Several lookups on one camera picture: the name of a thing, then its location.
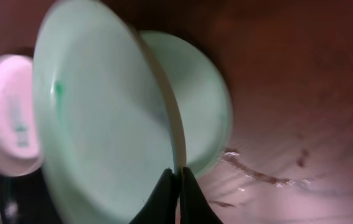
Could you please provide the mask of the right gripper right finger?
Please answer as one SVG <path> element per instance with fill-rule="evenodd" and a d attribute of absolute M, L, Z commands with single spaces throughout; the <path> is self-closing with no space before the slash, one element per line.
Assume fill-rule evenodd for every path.
<path fill-rule="evenodd" d="M 222 224 L 188 167 L 182 168 L 180 204 L 180 224 Z"/>

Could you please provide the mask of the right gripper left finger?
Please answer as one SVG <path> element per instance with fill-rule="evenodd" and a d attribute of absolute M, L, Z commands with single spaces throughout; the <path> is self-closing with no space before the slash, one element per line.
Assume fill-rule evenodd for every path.
<path fill-rule="evenodd" d="M 170 168 L 161 174 L 144 207 L 130 224 L 174 224 L 178 191 L 176 178 Z"/>

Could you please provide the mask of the white plate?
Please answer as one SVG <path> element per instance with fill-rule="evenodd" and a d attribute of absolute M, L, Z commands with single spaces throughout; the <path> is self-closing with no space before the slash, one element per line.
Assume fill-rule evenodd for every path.
<path fill-rule="evenodd" d="M 33 59 L 44 175 L 64 223 L 128 223 L 186 142 L 176 97 L 143 38 L 100 1 L 57 1 Z"/>
<path fill-rule="evenodd" d="M 28 175 L 43 162 L 32 102 L 32 59 L 0 56 L 0 174 Z"/>
<path fill-rule="evenodd" d="M 208 172 L 227 147 L 233 112 L 227 86 L 201 50 L 174 35 L 144 30 L 172 86 L 186 139 L 187 166 L 196 177 Z"/>

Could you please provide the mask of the white plate back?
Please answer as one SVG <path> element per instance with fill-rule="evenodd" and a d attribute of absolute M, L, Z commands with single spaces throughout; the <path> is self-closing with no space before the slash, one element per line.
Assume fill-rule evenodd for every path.
<path fill-rule="evenodd" d="M 28 175 L 43 162 L 32 102 L 32 59 L 0 56 L 0 174 Z"/>

